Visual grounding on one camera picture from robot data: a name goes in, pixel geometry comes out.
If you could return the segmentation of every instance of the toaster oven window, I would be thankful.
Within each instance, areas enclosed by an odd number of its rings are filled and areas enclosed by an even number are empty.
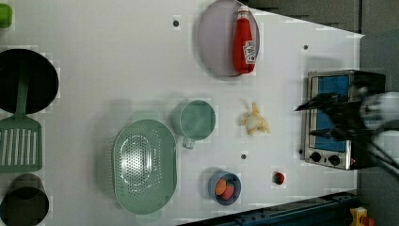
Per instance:
[[[318,93],[336,92],[342,96],[348,96],[349,92],[349,76],[338,75],[338,76],[327,76],[318,77]],[[333,124],[330,121],[328,115],[317,111],[316,115],[316,129],[327,129],[332,128]],[[338,153],[344,153],[346,142],[336,141],[333,138],[327,139],[323,137],[316,137],[314,146],[316,149],[323,149]]]

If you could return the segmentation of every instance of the ketchup label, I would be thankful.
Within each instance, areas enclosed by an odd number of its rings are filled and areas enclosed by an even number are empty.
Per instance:
[[[244,57],[246,58],[247,64],[255,64],[255,43],[253,40],[247,40],[246,45],[243,46]]]

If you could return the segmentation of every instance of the spatula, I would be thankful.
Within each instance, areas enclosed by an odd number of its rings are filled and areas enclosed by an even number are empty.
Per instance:
[[[41,125],[25,115],[30,66],[25,61],[20,63],[15,114],[0,121],[0,172],[37,171],[42,167]]]

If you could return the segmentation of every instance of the bowl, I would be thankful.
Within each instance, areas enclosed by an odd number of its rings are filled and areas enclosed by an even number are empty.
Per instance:
[[[232,194],[231,198],[228,200],[223,200],[220,196],[215,194],[215,188],[217,182],[221,179],[225,179],[227,182],[230,182],[234,185],[234,193]],[[220,171],[212,175],[212,177],[209,179],[208,182],[208,192],[209,195],[213,200],[218,202],[221,205],[231,205],[237,201],[238,197],[240,196],[241,193],[241,182],[240,179],[237,177],[237,175],[226,172],[226,171]]]

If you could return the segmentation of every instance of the green cup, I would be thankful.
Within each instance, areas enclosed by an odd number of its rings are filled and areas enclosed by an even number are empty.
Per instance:
[[[0,4],[0,28],[8,28],[12,23],[12,8],[6,4]]]
[[[202,140],[215,129],[216,116],[214,109],[204,101],[193,101],[178,105],[173,114],[173,129],[183,136],[183,146],[193,149],[196,140]]]

